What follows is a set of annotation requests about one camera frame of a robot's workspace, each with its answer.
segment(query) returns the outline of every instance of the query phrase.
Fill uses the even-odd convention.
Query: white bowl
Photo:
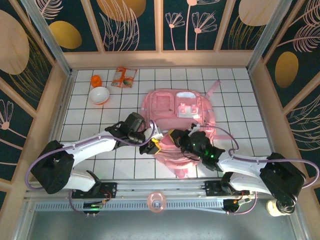
[[[98,86],[89,92],[89,100],[93,104],[103,105],[110,96],[110,92],[106,87]]]

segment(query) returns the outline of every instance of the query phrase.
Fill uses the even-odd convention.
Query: snack package
[[[111,86],[118,88],[131,88],[134,83],[134,78],[137,70],[126,67],[117,67],[111,83]]]

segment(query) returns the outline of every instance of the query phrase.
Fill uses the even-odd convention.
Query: white tile floor
[[[240,145],[237,152],[248,156],[271,153],[253,88],[245,68],[175,68],[140,69],[132,88],[111,86],[115,70],[80,70],[77,73],[60,141],[73,142],[88,138],[106,127],[124,121],[139,111],[143,99],[158,88],[189,89],[205,94],[215,80],[220,87],[210,97],[216,125],[231,132]],[[88,101],[90,79],[99,75],[110,91],[108,102],[94,105]],[[214,140],[214,145],[229,149],[230,140]],[[151,155],[140,155],[131,146],[103,152],[78,164],[76,169],[91,170],[100,179],[171,179],[176,176]],[[188,170],[189,178],[217,177],[218,172],[202,164]]]

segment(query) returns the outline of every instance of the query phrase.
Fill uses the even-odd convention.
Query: orange fruit
[[[96,88],[96,87],[101,87],[102,86],[102,81],[100,76],[98,75],[93,75],[91,77],[91,85],[92,87]]]

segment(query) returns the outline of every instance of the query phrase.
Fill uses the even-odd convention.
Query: pink backpack
[[[160,88],[150,92],[143,100],[140,114],[146,123],[149,120],[155,121],[164,136],[159,143],[161,150],[154,158],[174,169],[175,175],[179,178],[184,178],[188,174],[188,168],[195,166],[199,161],[192,160],[197,157],[191,153],[182,154],[167,132],[172,129],[190,129],[192,123],[214,126],[216,118],[208,98],[219,84],[220,82],[216,81],[206,97],[190,90]],[[204,127],[200,131],[204,131],[211,142],[216,135],[214,128]]]

